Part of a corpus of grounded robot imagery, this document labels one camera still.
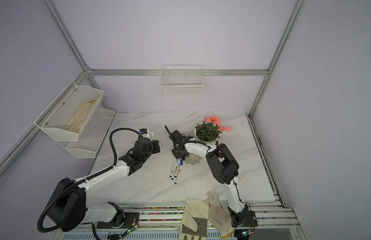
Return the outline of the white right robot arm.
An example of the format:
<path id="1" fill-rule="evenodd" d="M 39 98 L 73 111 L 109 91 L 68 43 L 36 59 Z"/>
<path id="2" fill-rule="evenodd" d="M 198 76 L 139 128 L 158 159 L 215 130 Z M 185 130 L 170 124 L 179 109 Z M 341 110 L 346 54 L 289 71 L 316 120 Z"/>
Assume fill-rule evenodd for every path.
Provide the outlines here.
<path id="1" fill-rule="evenodd" d="M 206 159 L 213 177 L 225 187 L 228 199 L 228 210 L 234 227 L 245 224 L 251 217 L 250 207 L 240 198 L 238 187 L 239 164 L 225 144 L 209 145 L 185 136 L 179 131 L 170 132 L 165 126 L 174 148 L 172 153 L 176 159 L 186 159 L 196 155 Z"/>

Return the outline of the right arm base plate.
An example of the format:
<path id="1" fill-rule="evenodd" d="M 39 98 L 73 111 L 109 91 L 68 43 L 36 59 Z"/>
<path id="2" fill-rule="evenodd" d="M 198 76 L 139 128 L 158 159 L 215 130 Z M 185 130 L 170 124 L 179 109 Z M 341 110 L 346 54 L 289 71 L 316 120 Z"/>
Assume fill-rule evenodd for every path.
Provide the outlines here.
<path id="1" fill-rule="evenodd" d="M 244 208 L 236 213 L 233 210 L 229 209 L 231 224 L 234 228 L 238 227 L 252 227 L 255 228 L 258 226 L 257 218 L 254 211 L 251 211 L 248 205 L 245 205 Z"/>

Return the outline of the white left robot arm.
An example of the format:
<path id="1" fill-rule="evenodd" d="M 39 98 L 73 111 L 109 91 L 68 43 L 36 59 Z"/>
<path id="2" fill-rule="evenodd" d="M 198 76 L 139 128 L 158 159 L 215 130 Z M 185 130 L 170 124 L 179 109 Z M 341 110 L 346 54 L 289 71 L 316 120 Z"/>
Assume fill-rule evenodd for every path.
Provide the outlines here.
<path id="1" fill-rule="evenodd" d="M 58 182 L 37 221 L 39 232 L 57 229 L 69 232 L 79 225 L 100 222 L 118 228 L 125 222 L 124 210 L 116 203 L 95 204 L 89 203 L 89 199 L 111 183 L 139 170 L 151 155 L 160 152 L 160 146 L 157 140 L 139 136 L 134 147 L 118 157 L 113 141 L 110 145 L 114 157 L 110 166 L 77 180 L 65 178 Z"/>

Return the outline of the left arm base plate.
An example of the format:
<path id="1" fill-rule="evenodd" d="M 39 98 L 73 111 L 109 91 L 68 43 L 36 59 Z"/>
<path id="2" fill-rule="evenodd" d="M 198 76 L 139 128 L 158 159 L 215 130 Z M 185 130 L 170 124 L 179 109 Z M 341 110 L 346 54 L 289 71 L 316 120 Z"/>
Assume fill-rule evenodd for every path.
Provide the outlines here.
<path id="1" fill-rule="evenodd" d="M 138 224 L 140 213 L 117 214 L 109 223 L 98 222 L 97 229 L 129 229 L 133 224 Z"/>

